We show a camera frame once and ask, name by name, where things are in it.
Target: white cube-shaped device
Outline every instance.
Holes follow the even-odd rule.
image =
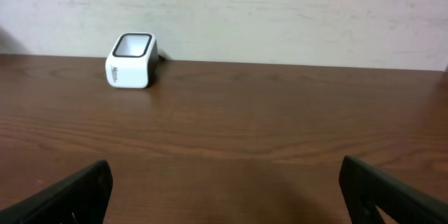
[[[121,35],[106,59],[107,81],[115,88],[146,88],[155,77],[158,61],[154,35]]]

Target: brown wooden surface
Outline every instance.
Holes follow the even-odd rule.
[[[106,158],[105,223],[349,223],[357,155],[448,201],[448,76],[171,62],[147,90],[104,59],[0,56],[0,208]]]

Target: white wall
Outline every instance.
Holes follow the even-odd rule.
[[[448,0],[0,0],[0,28],[44,55],[105,57],[121,33],[153,32],[176,60],[448,63]]]

